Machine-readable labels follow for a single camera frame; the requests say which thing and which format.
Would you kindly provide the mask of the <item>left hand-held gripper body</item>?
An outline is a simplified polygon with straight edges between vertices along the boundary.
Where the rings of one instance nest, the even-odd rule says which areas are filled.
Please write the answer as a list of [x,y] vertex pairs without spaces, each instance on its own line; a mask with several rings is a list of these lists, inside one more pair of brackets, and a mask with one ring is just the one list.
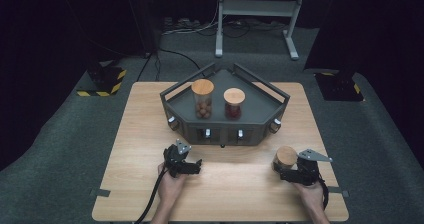
[[174,144],[164,150],[165,167],[172,177],[190,173],[190,165],[185,162],[185,159],[191,149],[190,145],[177,139]]

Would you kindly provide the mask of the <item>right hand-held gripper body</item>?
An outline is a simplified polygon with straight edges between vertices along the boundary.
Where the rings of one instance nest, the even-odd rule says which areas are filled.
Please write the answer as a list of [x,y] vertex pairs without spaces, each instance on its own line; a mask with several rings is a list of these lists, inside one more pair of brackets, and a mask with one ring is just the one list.
[[314,184],[321,178],[318,163],[332,162],[331,157],[327,157],[312,149],[306,149],[298,154],[297,170],[302,175],[301,183],[305,186]]

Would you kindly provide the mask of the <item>glass jar with wooden lid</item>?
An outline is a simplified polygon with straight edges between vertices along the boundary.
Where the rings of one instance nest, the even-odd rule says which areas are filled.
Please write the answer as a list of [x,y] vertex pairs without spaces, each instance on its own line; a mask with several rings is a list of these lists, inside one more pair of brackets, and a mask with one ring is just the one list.
[[281,146],[275,153],[272,168],[276,172],[290,170],[297,162],[296,151],[289,146]]

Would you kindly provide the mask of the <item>glass jar with brown balls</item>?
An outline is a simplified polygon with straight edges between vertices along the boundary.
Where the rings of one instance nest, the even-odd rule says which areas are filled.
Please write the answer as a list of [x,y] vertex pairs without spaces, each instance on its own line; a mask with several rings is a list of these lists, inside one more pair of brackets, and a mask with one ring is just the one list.
[[208,79],[198,79],[191,85],[198,118],[208,119],[212,114],[212,92],[214,84]]

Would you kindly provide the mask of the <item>glass jar with red contents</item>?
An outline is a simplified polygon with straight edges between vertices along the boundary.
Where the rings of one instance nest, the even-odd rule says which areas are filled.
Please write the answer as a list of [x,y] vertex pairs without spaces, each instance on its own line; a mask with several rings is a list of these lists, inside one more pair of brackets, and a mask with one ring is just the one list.
[[245,100],[245,93],[239,88],[229,88],[224,92],[225,115],[229,119],[241,117],[241,106]]

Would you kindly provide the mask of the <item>grey corner storage rack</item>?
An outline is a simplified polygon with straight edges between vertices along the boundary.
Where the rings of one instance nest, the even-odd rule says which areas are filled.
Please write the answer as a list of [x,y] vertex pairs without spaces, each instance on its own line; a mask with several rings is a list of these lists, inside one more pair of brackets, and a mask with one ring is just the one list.
[[[191,84],[198,79],[214,84],[211,115],[202,119],[195,112]],[[245,93],[241,116],[225,114],[224,92],[238,88]],[[245,145],[259,144],[268,134],[276,133],[290,96],[250,70],[235,64],[228,69],[210,64],[160,93],[168,126],[191,144]]]

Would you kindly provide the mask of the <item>person's right hand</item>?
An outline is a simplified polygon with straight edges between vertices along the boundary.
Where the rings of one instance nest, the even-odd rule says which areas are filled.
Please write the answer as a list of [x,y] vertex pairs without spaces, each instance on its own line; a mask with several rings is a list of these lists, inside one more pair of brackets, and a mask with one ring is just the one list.
[[302,203],[308,212],[318,213],[324,210],[323,188],[319,182],[310,186],[294,183],[293,186],[298,190]]

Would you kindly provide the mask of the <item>person's left hand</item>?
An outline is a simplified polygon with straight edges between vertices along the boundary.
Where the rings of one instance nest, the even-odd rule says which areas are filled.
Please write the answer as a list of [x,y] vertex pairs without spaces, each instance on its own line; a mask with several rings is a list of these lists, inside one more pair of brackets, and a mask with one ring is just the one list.
[[173,206],[183,190],[188,175],[178,174],[176,177],[172,177],[163,163],[158,166],[158,172],[161,176],[158,188],[160,203]]

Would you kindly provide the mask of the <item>black base with striped tape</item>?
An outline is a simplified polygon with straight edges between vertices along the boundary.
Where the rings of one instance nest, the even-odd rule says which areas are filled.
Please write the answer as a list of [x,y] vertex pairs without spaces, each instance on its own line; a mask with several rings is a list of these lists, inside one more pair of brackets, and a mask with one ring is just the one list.
[[315,73],[315,80],[326,101],[361,102],[364,97],[353,80],[352,72]]
[[121,87],[126,70],[118,60],[92,64],[76,85],[76,94],[82,97],[115,95]]

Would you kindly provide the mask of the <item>dark curtain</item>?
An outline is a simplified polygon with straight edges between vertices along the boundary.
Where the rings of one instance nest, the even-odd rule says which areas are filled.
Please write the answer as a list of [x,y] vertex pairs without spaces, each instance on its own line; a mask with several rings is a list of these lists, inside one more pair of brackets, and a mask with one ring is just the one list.
[[364,76],[424,168],[424,0],[332,0],[305,67]]
[[155,49],[149,0],[0,0],[0,171],[101,61]]

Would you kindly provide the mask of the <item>grey metal stand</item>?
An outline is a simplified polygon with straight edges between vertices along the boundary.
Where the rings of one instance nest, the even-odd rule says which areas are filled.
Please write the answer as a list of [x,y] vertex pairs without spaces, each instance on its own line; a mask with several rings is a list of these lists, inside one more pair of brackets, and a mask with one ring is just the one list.
[[218,0],[218,21],[215,42],[215,56],[223,55],[223,19],[225,16],[265,16],[287,17],[288,28],[283,31],[290,58],[298,60],[299,54],[294,45],[292,34],[303,0],[268,1],[268,0]]

